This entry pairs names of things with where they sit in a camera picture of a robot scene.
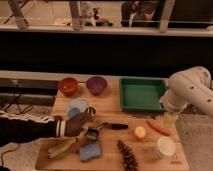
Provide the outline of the person's dark hand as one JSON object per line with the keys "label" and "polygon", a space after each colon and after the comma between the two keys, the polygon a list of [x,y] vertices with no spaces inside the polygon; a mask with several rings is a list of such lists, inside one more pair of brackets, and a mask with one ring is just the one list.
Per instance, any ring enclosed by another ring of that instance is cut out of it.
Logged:
{"label": "person's dark hand", "polygon": [[67,137],[78,136],[82,127],[93,118],[92,113],[84,112],[74,116],[65,122],[64,135]]}

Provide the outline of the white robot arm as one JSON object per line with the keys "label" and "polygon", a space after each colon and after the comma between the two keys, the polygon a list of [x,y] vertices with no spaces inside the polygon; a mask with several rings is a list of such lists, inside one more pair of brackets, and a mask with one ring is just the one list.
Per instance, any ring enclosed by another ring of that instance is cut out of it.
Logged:
{"label": "white robot arm", "polygon": [[192,67],[172,74],[168,80],[168,89],[160,97],[165,110],[163,125],[171,128],[180,113],[189,104],[196,106],[204,114],[213,117],[213,90],[211,74],[202,66]]}

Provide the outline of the forearm in black striped sleeve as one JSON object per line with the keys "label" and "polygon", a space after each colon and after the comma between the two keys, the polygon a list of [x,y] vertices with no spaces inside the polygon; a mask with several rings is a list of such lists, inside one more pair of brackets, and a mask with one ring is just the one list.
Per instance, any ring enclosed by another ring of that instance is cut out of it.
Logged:
{"label": "forearm in black striped sleeve", "polygon": [[60,116],[33,116],[0,112],[0,147],[28,143],[39,138],[62,137],[65,122]]}

